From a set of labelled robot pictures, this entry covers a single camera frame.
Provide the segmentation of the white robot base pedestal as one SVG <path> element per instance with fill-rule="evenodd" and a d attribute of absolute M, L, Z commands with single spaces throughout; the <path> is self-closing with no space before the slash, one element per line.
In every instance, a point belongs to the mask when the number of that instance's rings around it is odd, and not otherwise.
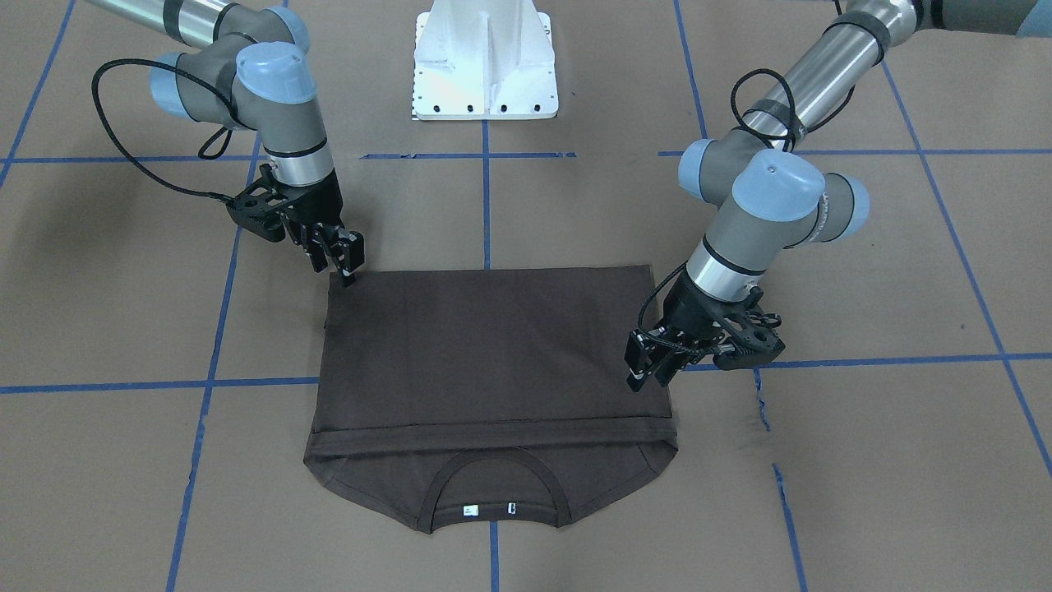
<path fill-rule="evenodd" d="M 557 117 L 551 19 L 533 1 L 436 1 L 416 18 L 418 121 Z"/>

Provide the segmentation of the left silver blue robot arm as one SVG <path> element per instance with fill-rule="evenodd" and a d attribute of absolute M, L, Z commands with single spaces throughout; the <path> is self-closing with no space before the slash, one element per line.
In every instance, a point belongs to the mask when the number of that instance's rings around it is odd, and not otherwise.
<path fill-rule="evenodd" d="M 917 30 L 1047 38 L 1048 1 L 849 1 L 775 86 L 721 140 L 681 154 L 679 184 L 717 207 L 687 262 L 662 282 L 653 327 L 639 319 L 627 340 L 627 385 L 667 386 L 712 358 L 723 371 L 765 366 L 784 352 L 777 314 L 760 307 L 760 281 L 782 251 L 858 231 L 870 195 L 855 178 L 822 173 L 794 150 L 842 111 L 867 72 Z"/>

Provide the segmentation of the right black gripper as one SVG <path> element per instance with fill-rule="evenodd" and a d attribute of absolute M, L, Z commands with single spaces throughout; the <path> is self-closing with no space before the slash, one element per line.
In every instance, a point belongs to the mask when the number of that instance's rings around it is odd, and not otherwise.
<path fill-rule="evenodd" d="M 352 285 L 365 262 L 365 239 L 356 231 L 339 231 L 344 224 L 337 173 L 303 187 L 279 183 L 279 190 L 287 197 L 281 212 L 286 231 L 308 256 L 313 271 L 321 273 L 333 262 L 341 285 Z"/>

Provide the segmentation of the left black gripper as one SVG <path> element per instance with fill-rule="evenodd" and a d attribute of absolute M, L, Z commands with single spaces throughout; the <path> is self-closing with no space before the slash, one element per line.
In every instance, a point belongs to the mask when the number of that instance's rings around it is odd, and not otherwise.
<path fill-rule="evenodd" d="M 655 292 L 668 286 L 662 300 L 662 317 L 649 332 L 633 329 L 624 353 L 629 369 L 626 383 L 638 393 L 653 375 L 662 387 L 702 358 L 736 358 L 741 349 L 725 329 L 726 317 L 737 301 L 724 301 L 697 288 L 686 272 L 672 272 Z"/>

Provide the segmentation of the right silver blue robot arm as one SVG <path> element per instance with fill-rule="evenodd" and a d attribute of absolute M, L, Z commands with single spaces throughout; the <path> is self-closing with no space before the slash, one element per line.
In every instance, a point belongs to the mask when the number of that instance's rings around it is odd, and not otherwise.
<path fill-rule="evenodd" d="M 311 36 L 300 16 L 228 1 L 101 1 L 100 7 L 188 46 L 145 63 L 164 113 L 219 124 L 224 138 L 259 134 L 259 179 L 240 193 L 208 198 L 242 229 L 272 243 L 292 240 L 316 272 L 333 266 L 342 284 L 353 284 L 365 241 L 341 218 L 343 198 L 306 57 Z"/>

